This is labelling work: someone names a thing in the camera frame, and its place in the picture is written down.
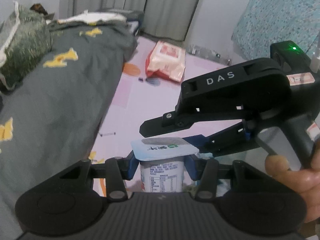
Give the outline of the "person's right hand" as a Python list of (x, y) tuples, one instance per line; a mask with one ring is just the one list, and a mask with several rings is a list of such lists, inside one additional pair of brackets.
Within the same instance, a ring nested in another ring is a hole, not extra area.
[(310, 168), (290, 171), (289, 162), (284, 156), (272, 155), (265, 160), (265, 170), (268, 175), (299, 193), (305, 200), (306, 223), (319, 218), (319, 141), (316, 142)]

